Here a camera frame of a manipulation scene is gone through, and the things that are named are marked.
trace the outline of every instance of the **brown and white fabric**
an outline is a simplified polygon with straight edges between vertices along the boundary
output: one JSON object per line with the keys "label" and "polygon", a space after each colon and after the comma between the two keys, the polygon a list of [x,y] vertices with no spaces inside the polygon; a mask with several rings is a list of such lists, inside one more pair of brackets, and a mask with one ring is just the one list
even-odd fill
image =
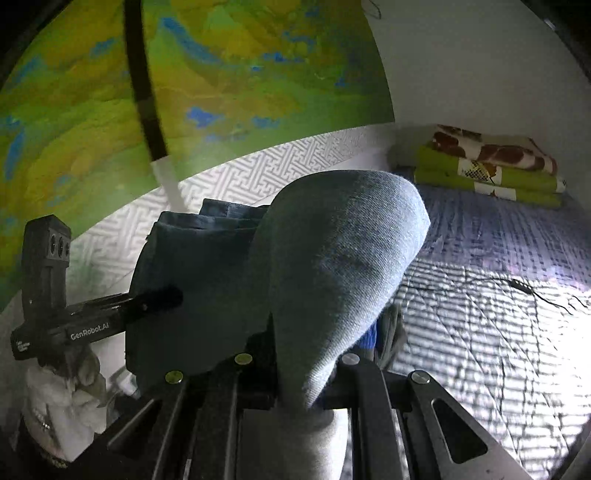
{"label": "brown and white fabric", "polygon": [[556,160],[528,137],[485,135],[438,125],[429,146],[448,155],[493,165],[545,171],[551,175],[556,175],[558,170]]}

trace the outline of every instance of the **black cord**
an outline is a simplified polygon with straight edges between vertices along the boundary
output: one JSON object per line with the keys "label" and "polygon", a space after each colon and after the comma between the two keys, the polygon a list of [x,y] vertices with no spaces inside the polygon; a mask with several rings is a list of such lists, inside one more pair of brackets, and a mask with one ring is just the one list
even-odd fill
{"label": "black cord", "polygon": [[370,17],[375,18],[376,20],[381,20],[382,19],[382,11],[379,9],[377,4],[374,2],[374,0],[368,0],[368,2],[371,3],[375,7],[377,14],[369,13],[366,9],[363,9],[363,11],[367,15],[369,15]]}
{"label": "black cord", "polygon": [[[540,300],[546,302],[549,305],[552,305],[553,307],[556,307],[558,309],[564,309],[566,311],[566,313],[568,313],[569,315],[573,315],[573,313],[564,305],[560,305],[558,303],[555,303],[551,300],[548,300],[547,298],[544,298],[542,295],[540,295],[539,293],[537,293],[533,287],[531,287],[529,284],[518,280],[517,278],[498,278],[498,277],[476,277],[476,278],[470,278],[469,280],[466,280],[458,285],[456,285],[455,287],[452,288],[429,288],[429,287],[421,287],[421,286],[417,286],[417,285],[412,285],[410,283],[408,284],[400,284],[401,287],[406,287],[406,288],[410,288],[412,290],[417,290],[417,291],[430,291],[430,292],[434,292],[434,293],[449,293],[452,291],[457,291],[459,289],[461,289],[462,287],[475,283],[477,281],[496,281],[496,282],[506,282],[511,288],[514,288],[516,290],[519,290],[522,293],[525,293],[526,295],[533,295],[534,297],[539,298]],[[569,297],[569,301],[571,298],[575,298],[579,301],[579,303],[586,309],[589,309],[588,305],[585,305],[578,297],[576,297],[575,295],[572,295]],[[576,312],[577,309],[574,308],[574,306],[572,306],[569,302],[569,305],[574,309],[574,311]]]}

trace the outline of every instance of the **stack of folded blankets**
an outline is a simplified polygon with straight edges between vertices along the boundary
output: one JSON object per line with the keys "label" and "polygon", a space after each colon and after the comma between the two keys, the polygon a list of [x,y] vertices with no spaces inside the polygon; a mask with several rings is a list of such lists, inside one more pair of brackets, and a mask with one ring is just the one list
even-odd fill
{"label": "stack of folded blankets", "polygon": [[483,135],[438,125],[417,151],[414,181],[471,190],[517,202],[558,208],[566,190],[556,160],[531,138]]}

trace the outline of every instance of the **green blanket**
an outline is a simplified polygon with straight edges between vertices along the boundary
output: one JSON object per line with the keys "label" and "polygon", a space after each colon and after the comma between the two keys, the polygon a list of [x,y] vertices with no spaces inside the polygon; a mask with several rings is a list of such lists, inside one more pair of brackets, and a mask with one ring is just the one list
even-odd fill
{"label": "green blanket", "polygon": [[552,176],[543,171],[500,167],[490,163],[454,157],[425,146],[420,147],[417,151],[417,168],[441,171],[453,176],[510,189],[524,189],[541,193],[562,193],[566,190],[566,184],[561,177]]}
{"label": "green blanket", "polygon": [[491,197],[499,197],[514,202],[533,203],[549,208],[560,207],[560,195],[555,193],[533,192],[525,189],[511,189],[486,183],[480,183],[454,173],[417,168],[414,171],[416,184],[433,185],[449,189],[471,190]]}

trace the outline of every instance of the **metal screw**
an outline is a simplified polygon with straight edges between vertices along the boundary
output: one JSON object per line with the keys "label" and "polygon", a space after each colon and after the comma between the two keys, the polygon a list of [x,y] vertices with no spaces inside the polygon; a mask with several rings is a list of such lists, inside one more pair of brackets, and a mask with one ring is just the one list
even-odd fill
{"label": "metal screw", "polygon": [[166,383],[170,383],[171,385],[181,383],[183,381],[183,372],[180,370],[171,370],[164,376],[164,379]]}
{"label": "metal screw", "polygon": [[426,385],[431,381],[429,374],[423,370],[415,370],[410,378],[413,379],[413,382],[418,383],[419,385]]}
{"label": "metal screw", "polygon": [[357,365],[359,363],[359,357],[354,353],[346,353],[340,358],[340,360],[345,365]]}
{"label": "metal screw", "polygon": [[252,362],[252,355],[249,353],[239,353],[237,356],[234,357],[234,361],[238,365],[248,365]]}

